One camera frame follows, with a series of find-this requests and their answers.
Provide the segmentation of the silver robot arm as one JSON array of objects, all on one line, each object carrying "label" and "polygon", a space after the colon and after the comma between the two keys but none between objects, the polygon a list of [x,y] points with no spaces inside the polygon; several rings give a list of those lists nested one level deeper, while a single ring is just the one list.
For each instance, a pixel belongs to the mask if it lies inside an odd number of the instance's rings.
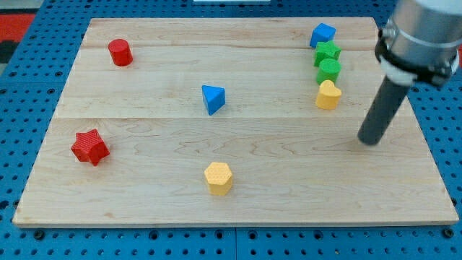
[{"label": "silver robot arm", "polygon": [[375,56],[385,76],[358,139],[376,145],[415,83],[445,85],[458,69],[460,45],[460,1],[398,1],[378,33]]}]

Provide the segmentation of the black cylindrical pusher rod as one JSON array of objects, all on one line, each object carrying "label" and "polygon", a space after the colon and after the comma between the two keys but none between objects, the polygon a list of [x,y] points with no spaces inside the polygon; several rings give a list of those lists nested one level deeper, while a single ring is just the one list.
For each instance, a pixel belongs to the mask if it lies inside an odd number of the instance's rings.
[{"label": "black cylindrical pusher rod", "polygon": [[385,77],[357,133],[366,145],[376,145],[382,139],[396,115],[410,86],[399,85]]}]

